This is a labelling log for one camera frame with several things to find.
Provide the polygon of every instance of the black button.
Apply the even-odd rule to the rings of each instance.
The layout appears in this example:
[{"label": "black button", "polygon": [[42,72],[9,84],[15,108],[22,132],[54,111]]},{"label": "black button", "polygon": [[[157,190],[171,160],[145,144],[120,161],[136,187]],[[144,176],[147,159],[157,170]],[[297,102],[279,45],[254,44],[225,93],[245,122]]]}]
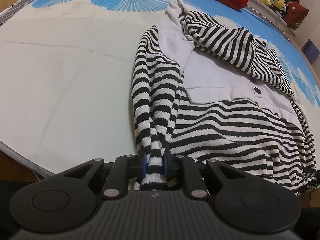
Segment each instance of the black button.
[{"label": "black button", "polygon": [[257,93],[257,94],[261,94],[261,90],[259,88],[254,88],[254,91]]}]

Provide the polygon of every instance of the white cable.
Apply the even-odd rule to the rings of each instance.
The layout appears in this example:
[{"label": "white cable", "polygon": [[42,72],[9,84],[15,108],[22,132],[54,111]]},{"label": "white cable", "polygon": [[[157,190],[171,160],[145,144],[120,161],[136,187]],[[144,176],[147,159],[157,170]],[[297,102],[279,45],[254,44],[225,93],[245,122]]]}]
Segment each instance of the white cable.
[{"label": "white cable", "polygon": [[39,177],[37,176],[37,174],[32,170],[33,174],[37,177],[38,181],[40,181]]},{"label": "white cable", "polygon": [[7,8],[7,9],[3,10],[2,12],[0,12],[0,17],[5,15],[8,11],[9,11],[9,8]]}]

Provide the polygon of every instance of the black and white striped fabric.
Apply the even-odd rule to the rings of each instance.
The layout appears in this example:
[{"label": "black and white striped fabric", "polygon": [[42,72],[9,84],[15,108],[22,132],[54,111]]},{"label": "black and white striped fabric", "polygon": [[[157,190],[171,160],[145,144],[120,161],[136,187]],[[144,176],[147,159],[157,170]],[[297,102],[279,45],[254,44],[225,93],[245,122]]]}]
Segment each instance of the black and white striped fabric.
[{"label": "black and white striped fabric", "polygon": [[168,187],[163,175],[167,146],[174,155],[199,162],[215,158],[296,193],[316,187],[316,177],[303,172],[304,167],[315,169],[313,136],[292,99],[293,91],[275,52],[265,49],[245,28],[228,29],[205,13],[189,12],[181,23],[194,38],[196,49],[287,94],[303,133],[245,98],[191,104],[180,66],[161,52],[158,30],[153,26],[140,40],[132,81],[136,143],[138,151],[144,148],[148,163],[140,188]]}]

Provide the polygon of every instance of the white mattress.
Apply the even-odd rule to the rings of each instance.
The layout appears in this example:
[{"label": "white mattress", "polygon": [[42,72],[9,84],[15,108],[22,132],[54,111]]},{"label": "white mattress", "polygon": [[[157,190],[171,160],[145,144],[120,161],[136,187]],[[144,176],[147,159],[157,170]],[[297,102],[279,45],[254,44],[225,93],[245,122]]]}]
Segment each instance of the white mattress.
[{"label": "white mattress", "polygon": [[14,158],[43,174],[135,154],[134,58],[164,12],[73,0],[28,5],[8,20],[0,28],[0,140]]}]

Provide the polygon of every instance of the wall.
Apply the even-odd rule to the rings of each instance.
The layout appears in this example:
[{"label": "wall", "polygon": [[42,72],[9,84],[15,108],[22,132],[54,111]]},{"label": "wall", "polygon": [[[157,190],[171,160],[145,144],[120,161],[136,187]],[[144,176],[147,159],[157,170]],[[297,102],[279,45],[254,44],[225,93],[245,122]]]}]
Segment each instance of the wall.
[{"label": "wall", "polygon": [[309,9],[309,13],[297,28],[297,35],[294,40],[302,48],[307,40],[311,39],[320,48],[320,0],[301,0],[300,4]]},{"label": "wall", "polygon": [[318,57],[318,59],[312,64],[312,68],[315,71],[316,75],[320,78],[320,57]]}]

